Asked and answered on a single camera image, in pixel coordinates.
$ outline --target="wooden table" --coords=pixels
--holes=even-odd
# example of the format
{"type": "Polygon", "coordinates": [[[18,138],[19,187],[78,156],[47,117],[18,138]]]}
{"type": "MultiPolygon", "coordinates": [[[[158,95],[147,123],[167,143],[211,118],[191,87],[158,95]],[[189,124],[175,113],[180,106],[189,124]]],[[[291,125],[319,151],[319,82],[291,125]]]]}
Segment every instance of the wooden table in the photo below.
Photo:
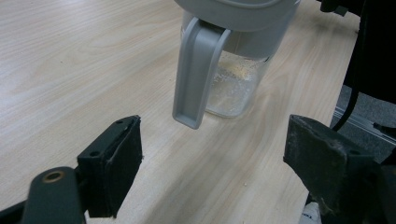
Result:
{"type": "Polygon", "coordinates": [[[145,158],[117,219],[298,223],[307,190],[282,161],[290,114],[330,124],[359,28],[302,0],[237,119],[172,119],[182,10],[171,0],[0,3],[0,210],[113,121],[139,115],[145,158]]]}

